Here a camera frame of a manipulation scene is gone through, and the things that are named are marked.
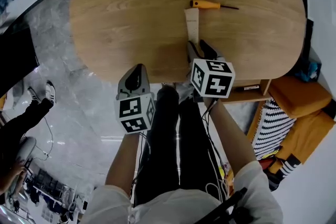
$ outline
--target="wooden table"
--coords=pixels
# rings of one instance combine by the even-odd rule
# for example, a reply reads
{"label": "wooden table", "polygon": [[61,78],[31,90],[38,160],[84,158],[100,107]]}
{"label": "wooden table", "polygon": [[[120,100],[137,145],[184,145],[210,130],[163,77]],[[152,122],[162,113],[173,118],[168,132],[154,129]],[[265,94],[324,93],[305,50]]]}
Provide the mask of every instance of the wooden table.
{"label": "wooden table", "polygon": [[[277,78],[292,68],[305,35],[302,0],[212,1],[240,9],[200,10],[199,21],[199,37],[233,63],[236,86]],[[137,63],[146,65],[151,83],[184,81],[189,2],[71,0],[78,55],[113,83]]]}

